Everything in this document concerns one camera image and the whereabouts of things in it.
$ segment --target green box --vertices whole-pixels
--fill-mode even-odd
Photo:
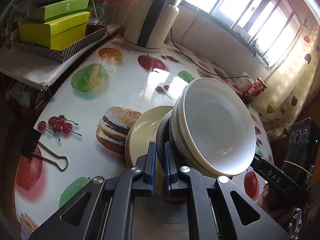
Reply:
[[[85,11],[89,0],[64,0],[28,10],[28,18],[46,23],[57,18]]]
[[[30,20],[19,25],[21,42],[62,50],[85,36],[89,12],[80,12],[39,23]]]

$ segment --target metal screw cap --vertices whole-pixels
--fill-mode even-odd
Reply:
[[[140,171],[141,171],[140,167],[135,166],[135,167],[131,168],[131,172],[133,172],[133,173],[139,173]]]
[[[221,183],[228,183],[229,178],[226,177],[226,176],[220,176],[220,177],[218,178],[218,180],[219,180],[219,182],[221,182]]]
[[[182,171],[182,172],[189,172],[189,171],[191,171],[191,169],[188,167],[188,166],[182,166],[181,168],[180,168],[180,171]]]
[[[94,179],[93,179],[93,183],[94,184],[100,184],[100,183],[102,183],[103,182],[103,178],[102,177],[95,177]]]

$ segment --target beige plate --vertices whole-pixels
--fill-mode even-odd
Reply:
[[[126,140],[126,155],[129,163],[136,163],[139,156],[147,154],[149,142],[156,141],[156,133],[162,118],[173,109],[173,106],[157,106],[144,112],[130,129]],[[156,177],[154,193],[162,198],[172,199],[163,194],[165,175],[156,158]]]
[[[129,148],[129,138],[130,138],[130,135],[131,135],[131,131],[132,131],[132,129],[130,129],[128,134],[127,134],[127,138],[125,140],[125,147],[124,147],[125,162],[127,163],[129,168],[133,167],[133,165],[132,165],[132,163],[130,161],[130,158],[129,158],[129,150],[128,150],[128,148]]]

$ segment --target printed green fruit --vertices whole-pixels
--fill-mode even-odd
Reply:
[[[61,194],[59,201],[59,208],[61,208],[65,203],[67,203],[75,194],[79,192],[87,183],[90,178],[80,177],[72,182]]]
[[[195,78],[193,77],[193,75],[191,75],[189,72],[187,71],[180,71],[178,73],[178,77],[183,79],[185,82],[190,83],[191,81],[193,81]]]
[[[263,158],[262,151],[258,150],[257,154]]]
[[[107,79],[107,73],[104,66],[100,64],[90,64],[80,69],[71,80],[71,86],[82,92],[95,90]]]

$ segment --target fruit-print tablecloth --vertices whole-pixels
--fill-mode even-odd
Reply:
[[[180,49],[203,68],[220,76],[230,76],[204,57],[183,47]],[[124,142],[134,121],[152,107],[173,106],[184,87],[203,76],[208,74],[180,53],[171,41],[165,41],[159,53],[148,54],[127,47],[119,35],[92,53],[51,98],[35,125],[37,129],[40,121],[46,122],[52,134],[43,130],[40,141],[56,154],[67,156],[68,168],[61,172],[38,158],[33,158],[31,163],[24,157],[20,159],[13,192],[13,212],[21,223],[22,239],[28,239],[33,230],[91,178],[103,176],[108,179],[127,169]],[[237,92],[236,80],[211,77]],[[259,114],[254,105],[248,106],[248,110],[257,135],[256,152],[273,162]],[[120,120],[119,113],[125,113],[128,119]],[[78,123],[63,121],[71,123],[72,130],[82,136],[69,132],[69,125],[63,127],[69,133],[59,133],[59,141],[48,120],[53,116],[63,119],[60,115]],[[35,153],[57,161],[41,145]],[[233,181],[255,201],[264,187],[264,180],[251,167],[235,176]],[[139,228],[140,220],[135,221],[134,227],[136,224]],[[148,228],[147,223],[155,221],[145,220],[144,228]],[[179,230],[188,231],[187,223],[159,223],[157,228],[159,230],[150,231],[148,236],[139,235],[139,230],[134,229],[133,239],[163,239],[168,232],[175,235]]]

